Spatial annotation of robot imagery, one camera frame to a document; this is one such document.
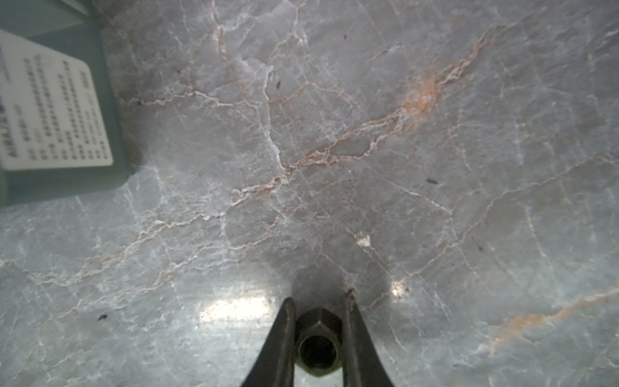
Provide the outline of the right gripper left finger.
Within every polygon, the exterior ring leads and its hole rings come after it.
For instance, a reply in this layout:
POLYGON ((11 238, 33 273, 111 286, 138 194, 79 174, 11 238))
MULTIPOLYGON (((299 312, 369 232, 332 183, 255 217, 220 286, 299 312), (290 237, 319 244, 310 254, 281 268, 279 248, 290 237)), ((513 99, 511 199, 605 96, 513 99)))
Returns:
POLYGON ((296 324, 297 306, 286 298, 242 387, 293 386, 296 324))

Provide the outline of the green compartment organizer box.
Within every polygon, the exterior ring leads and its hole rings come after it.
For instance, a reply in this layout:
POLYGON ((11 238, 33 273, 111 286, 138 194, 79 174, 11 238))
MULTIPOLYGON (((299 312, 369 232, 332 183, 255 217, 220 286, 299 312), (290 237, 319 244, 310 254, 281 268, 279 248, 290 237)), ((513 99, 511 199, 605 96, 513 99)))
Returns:
POLYGON ((113 190, 130 175, 93 3, 2 2, 2 206, 113 190))

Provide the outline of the black hex nut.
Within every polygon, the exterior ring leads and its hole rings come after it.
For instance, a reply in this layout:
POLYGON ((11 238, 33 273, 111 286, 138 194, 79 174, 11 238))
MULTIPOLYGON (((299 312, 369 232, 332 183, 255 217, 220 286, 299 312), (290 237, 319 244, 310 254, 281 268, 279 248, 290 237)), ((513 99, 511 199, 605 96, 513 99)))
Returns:
POLYGON ((342 367, 343 323, 334 313, 314 308, 298 318, 295 361, 313 377, 325 377, 342 367))

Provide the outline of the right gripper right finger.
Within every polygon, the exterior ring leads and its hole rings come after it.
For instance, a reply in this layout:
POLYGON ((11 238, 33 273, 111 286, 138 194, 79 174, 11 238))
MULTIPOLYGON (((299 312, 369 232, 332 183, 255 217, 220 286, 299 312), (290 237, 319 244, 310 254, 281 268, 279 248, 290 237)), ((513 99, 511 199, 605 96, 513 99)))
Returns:
POLYGON ((342 322, 343 385, 394 387, 372 343, 352 290, 343 297, 342 322))

